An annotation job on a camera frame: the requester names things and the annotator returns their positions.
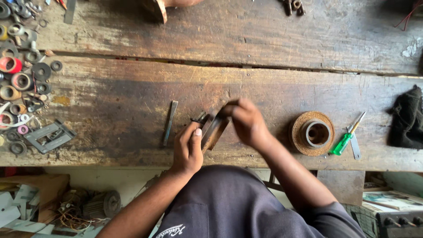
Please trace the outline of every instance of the hand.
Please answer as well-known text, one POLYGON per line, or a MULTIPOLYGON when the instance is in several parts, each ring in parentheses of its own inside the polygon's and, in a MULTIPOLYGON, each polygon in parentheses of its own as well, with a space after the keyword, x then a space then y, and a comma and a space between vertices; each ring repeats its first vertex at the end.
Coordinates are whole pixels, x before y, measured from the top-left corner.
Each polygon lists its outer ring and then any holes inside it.
POLYGON ((200 123, 191 122, 175 137, 173 165, 170 171, 194 175, 203 165, 200 123))
POLYGON ((269 144, 272 137, 260 111, 246 98, 231 101, 223 108, 226 116, 232 117, 239 139, 246 145, 260 151, 269 144))

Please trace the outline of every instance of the green handle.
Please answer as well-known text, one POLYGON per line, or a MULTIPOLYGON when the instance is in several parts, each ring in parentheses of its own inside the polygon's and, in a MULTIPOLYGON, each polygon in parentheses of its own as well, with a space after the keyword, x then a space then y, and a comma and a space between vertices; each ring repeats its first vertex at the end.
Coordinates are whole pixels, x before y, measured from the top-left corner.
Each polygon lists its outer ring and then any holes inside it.
POLYGON ((345 134, 344 138, 330 152, 334 155, 341 155, 342 152, 345 150, 346 146, 348 145, 349 140, 351 140, 351 138, 352 138, 351 133, 345 134))

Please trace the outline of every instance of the rusty pulley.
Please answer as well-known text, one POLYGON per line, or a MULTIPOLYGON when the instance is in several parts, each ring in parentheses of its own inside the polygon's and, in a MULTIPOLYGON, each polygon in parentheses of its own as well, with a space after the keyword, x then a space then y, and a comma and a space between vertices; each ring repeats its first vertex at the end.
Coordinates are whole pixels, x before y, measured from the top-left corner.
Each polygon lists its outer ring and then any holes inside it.
POLYGON ((335 128, 325 114, 307 111, 298 115, 289 128, 289 140, 307 156, 318 156, 329 151, 335 138, 335 128))

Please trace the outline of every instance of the pink tape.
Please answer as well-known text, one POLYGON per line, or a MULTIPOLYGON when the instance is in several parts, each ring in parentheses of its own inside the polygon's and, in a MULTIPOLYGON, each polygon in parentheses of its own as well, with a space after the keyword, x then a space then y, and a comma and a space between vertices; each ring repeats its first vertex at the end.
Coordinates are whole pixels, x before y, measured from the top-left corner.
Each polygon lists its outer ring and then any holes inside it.
POLYGON ((26 133, 28 133, 28 127, 25 125, 19 126, 18 127, 18 132, 21 135, 25 135, 26 133))

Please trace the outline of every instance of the green screwdriver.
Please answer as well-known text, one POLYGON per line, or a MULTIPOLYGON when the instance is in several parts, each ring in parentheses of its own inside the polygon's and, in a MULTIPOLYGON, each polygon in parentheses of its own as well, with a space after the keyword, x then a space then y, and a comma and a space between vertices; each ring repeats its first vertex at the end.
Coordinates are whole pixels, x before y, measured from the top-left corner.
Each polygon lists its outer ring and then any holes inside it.
POLYGON ((351 140, 351 138, 353 137, 353 133, 355 131, 355 129, 357 129, 358 124, 360 124, 360 121, 363 119, 364 115, 366 114, 366 112, 364 112, 360 118, 358 119, 358 121, 355 123, 354 127, 351 129, 350 132, 348 132, 347 134, 344 135, 344 138, 336 145, 335 148, 333 148, 330 152, 334 155, 341 155, 342 152, 345 150, 346 146, 348 145, 349 140, 351 140))

